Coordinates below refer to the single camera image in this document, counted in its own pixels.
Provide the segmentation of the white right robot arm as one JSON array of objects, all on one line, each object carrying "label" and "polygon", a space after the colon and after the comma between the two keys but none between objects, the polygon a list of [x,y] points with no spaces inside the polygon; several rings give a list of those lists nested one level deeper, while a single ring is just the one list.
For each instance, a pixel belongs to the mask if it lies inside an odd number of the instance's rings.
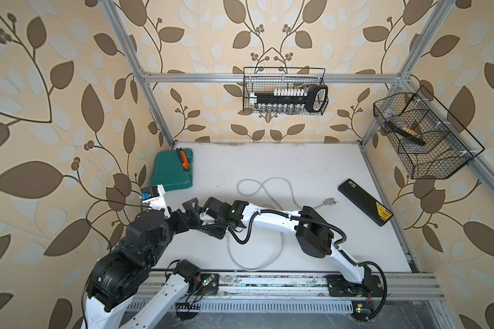
[{"label": "white right robot arm", "polygon": [[343,278],[343,289],[351,294],[374,296],[387,293],[387,281],[381,268],[371,261],[357,261],[342,247],[346,234],[326,222],[312,207],[300,211],[278,211],[236,200],[233,204],[209,198],[199,210],[186,211],[188,228],[200,230],[217,239],[230,233],[241,245],[247,244],[254,228],[293,236],[308,256],[332,263]]}]

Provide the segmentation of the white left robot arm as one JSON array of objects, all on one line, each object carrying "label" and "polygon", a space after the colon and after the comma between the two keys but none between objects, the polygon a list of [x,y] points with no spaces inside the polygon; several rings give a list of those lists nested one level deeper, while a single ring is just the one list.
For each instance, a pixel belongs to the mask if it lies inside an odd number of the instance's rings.
[{"label": "white left robot arm", "polygon": [[94,266],[85,285],[87,298],[82,304],[82,328],[153,328],[183,296],[197,291],[202,285],[201,269],[181,260],[148,304],[122,323],[134,295],[173,237],[201,224],[197,210],[191,205],[169,217],[165,211],[140,212],[117,247]]}]

